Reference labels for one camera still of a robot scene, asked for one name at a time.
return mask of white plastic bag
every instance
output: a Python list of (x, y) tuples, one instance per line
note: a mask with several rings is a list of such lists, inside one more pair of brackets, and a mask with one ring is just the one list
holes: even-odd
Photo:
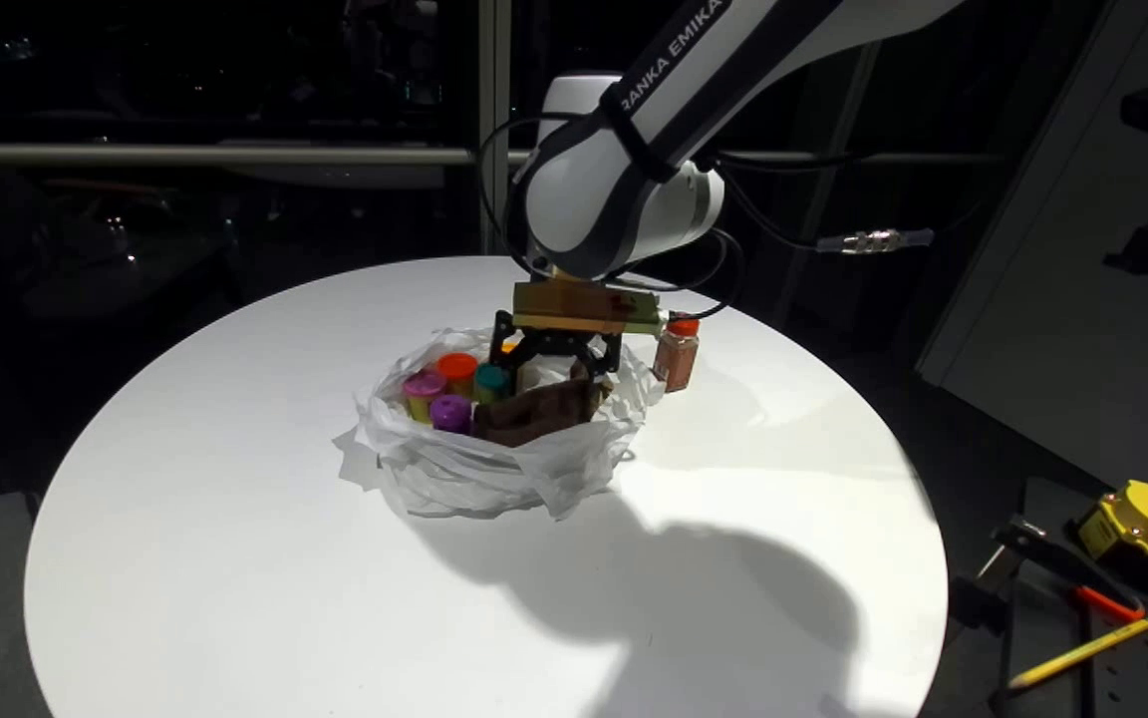
[(620, 350), (612, 390), (588, 423), (501, 446), (471, 436), (446, 436), (408, 415), (400, 390), (408, 375), (431, 368), (433, 354), (486, 354), (486, 330), (446, 330), (431, 349), (400, 360), (389, 375), (358, 402), (358, 428), (340, 439), (342, 474), (361, 477), (378, 467), (378, 491), (408, 516), (501, 516), (546, 508), (567, 519), (583, 495), (602, 491), (612, 467), (628, 460), (628, 439), (644, 412), (660, 398), (660, 382), (633, 350)]

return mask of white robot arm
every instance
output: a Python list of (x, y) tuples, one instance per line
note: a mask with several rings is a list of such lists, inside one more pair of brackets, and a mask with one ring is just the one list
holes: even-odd
[(660, 40), (619, 76), (554, 80), (543, 126), (513, 178), (524, 253), (598, 278), (700, 239), (725, 184), (689, 165), (781, 76), (883, 35), (915, 31), (962, 0), (689, 0)]

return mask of wall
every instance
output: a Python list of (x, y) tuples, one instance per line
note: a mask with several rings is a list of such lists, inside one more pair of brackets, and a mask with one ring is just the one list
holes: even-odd
[(1148, 218), (1148, 0), (1114, 0), (1048, 115), (919, 375), (1068, 462), (1148, 474), (1148, 278), (1101, 266)]

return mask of white tabletop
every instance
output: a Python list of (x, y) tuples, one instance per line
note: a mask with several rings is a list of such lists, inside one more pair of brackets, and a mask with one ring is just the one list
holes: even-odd
[(340, 477), (353, 396), (433, 327), (486, 327), (513, 278), (350, 270), (138, 372), (28, 551), (57, 718), (915, 713), (944, 638), (926, 491), (851, 387), (736, 313), (567, 521), (414, 521)]

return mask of plastic bag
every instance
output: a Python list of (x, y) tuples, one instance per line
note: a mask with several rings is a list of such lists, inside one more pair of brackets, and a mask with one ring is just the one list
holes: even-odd
[(612, 467), (628, 460), (628, 439), (644, 423), (644, 412), (660, 398), (655, 372), (633, 350), (620, 350), (610, 375), (612, 390), (588, 423), (522, 446), (446, 436), (408, 415), (400, 398), (408, 375), (421, 372), (433, 354), (486, 354), (486, 349), (486, 330), (446, 330), (400, 360), (358, 402), (358, 428), (340, 439), (340, 452), (346, 452), (342, 474), (368, 483), (361, 470), (378, 467), (378, 491), (408, 516), (501, 516), (543, 501), (554, 519), (567, 519), (583, 495), (602, 491)]

